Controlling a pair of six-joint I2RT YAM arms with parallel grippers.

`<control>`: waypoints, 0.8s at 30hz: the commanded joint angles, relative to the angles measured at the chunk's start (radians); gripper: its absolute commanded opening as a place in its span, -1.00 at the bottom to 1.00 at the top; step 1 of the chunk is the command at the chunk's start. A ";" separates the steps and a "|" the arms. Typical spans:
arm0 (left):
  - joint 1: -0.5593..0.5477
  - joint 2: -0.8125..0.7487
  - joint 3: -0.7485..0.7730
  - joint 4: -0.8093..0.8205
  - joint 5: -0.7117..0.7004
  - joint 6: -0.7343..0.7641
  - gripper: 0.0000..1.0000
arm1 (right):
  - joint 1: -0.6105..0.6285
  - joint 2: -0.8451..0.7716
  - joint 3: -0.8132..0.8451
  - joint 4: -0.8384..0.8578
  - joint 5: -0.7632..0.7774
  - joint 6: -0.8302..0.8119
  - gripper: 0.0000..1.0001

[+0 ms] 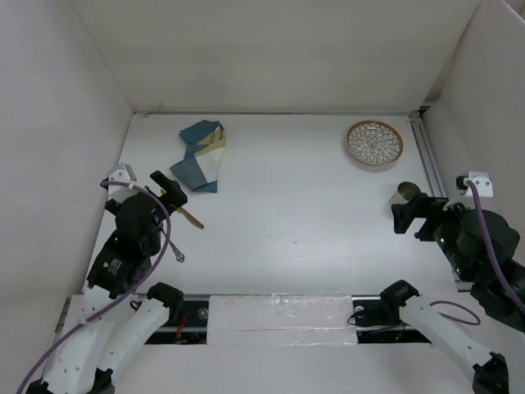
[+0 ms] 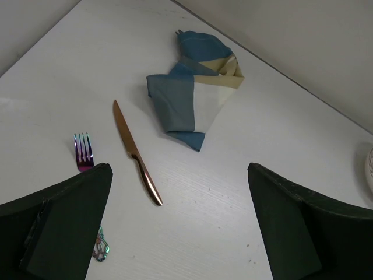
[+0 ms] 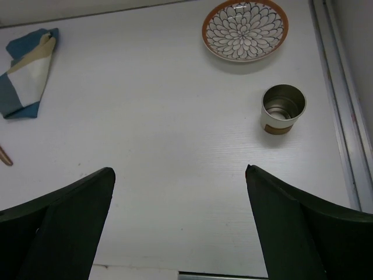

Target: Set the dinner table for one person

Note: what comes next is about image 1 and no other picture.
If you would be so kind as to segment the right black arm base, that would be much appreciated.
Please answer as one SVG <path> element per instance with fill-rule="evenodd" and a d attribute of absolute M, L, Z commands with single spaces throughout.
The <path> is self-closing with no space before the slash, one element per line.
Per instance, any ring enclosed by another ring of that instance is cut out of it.
<path fill-rule="evenodd" d="M 379 298 L 353 298 L 347 324 L 356 329 L 358 344 L 429 343 L 420 332 L 381 311 Z"/>

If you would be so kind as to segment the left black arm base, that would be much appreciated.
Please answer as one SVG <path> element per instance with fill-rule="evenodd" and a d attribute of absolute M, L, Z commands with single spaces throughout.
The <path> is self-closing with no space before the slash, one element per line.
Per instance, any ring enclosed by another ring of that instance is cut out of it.
<path fill-rule="evenodd" d="M 147 345 L 205 345 L 208 334 L 209 299 L 191 296 L 182 310 L 158 328 Z"/>

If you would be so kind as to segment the iridescent purple fork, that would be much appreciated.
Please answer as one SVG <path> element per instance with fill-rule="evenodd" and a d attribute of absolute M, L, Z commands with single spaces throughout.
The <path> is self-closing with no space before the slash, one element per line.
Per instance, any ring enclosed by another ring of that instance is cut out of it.
<path fill-rule="evenodd" d="M 179 263 L 184 263 L 185 261 L 185 255 L 179 250 L 179 248 L 171 241 L 171 238 L 168 236 L 167 232 L 165 230 L 162 230 L 162 234 L 165 236 L 169 246 L 171 247 L 171 250 L 173 254 L 176 257 L 176 261 Z"/>

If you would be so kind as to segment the steel cup with brown base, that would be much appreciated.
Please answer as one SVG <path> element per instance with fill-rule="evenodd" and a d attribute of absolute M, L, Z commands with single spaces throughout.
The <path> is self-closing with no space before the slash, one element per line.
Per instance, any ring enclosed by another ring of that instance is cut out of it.
<path fill-rule="evenodd" d="M 420 194 L 420 187 L 411 181 L 400 182 L 394 190 L 389 200 L 389 207 L 392 215 L 395 215 L 400 209 L 405 208 L 414 197 Z"/>

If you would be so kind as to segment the blue beige checked placemat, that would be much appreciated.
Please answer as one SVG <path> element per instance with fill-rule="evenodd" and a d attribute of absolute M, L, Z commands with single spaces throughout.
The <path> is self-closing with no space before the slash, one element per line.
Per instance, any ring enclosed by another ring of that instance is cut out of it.
<path fill-rule="evenodd" d="M 170 167 L 171 174 L 194 193 L 217 193 L 218 175 L 226 147 L 219 121 L 202 120 L 180 131 L 185 155 Z"/>

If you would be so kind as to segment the floral plate with orange rim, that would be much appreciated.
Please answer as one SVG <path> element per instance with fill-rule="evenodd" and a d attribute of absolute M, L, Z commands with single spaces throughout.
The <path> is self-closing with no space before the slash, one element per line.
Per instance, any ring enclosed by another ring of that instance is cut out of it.
<path fill-rule="evenodd" d="M 350 153 L 361 163 L 371 166 L 394 163 L 404 152 L 399 132 L 382 121 L 366 120 L 353 124 L 345 140 Z"/>

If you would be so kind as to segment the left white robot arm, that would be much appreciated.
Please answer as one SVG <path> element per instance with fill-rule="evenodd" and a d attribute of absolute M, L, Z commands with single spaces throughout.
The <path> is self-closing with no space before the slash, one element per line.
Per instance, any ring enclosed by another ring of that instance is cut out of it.
<path fill-rule="evenodd" d="M 166 283 L 152 286 L 134 316 L 112 331 L 138 287 L 161 263 L 171 243 L 171 215 L 188 199 L 177 181 L 150 175 L 162 194 L 138 186 L 128 165 L 110 172 L 105 209 L 116 228 L 86 277 L 78 323 L 58 338 L 28 372 L 19 393 L 113 393 L 122 370 L 163 324 L 183 314 L 184 294 Z"/>

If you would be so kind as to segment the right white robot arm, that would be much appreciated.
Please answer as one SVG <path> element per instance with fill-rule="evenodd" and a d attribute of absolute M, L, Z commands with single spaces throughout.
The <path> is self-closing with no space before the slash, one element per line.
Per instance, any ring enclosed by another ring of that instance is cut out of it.
<path fill-rule="evenodd" d="M 473 207 L 418 193 L 392 204 L 394 231 L 404 234 L 416 219 L 415 237 L 436 244 L 469 294 L 476 313 L 453 300 L 425 296 L 405 280 L 379 295 L 381 322 L 410 327 L 461 370 L 475 393 L 524 391 L 524 267 L 515 261 L 519 234 L 478 195 Z"/>

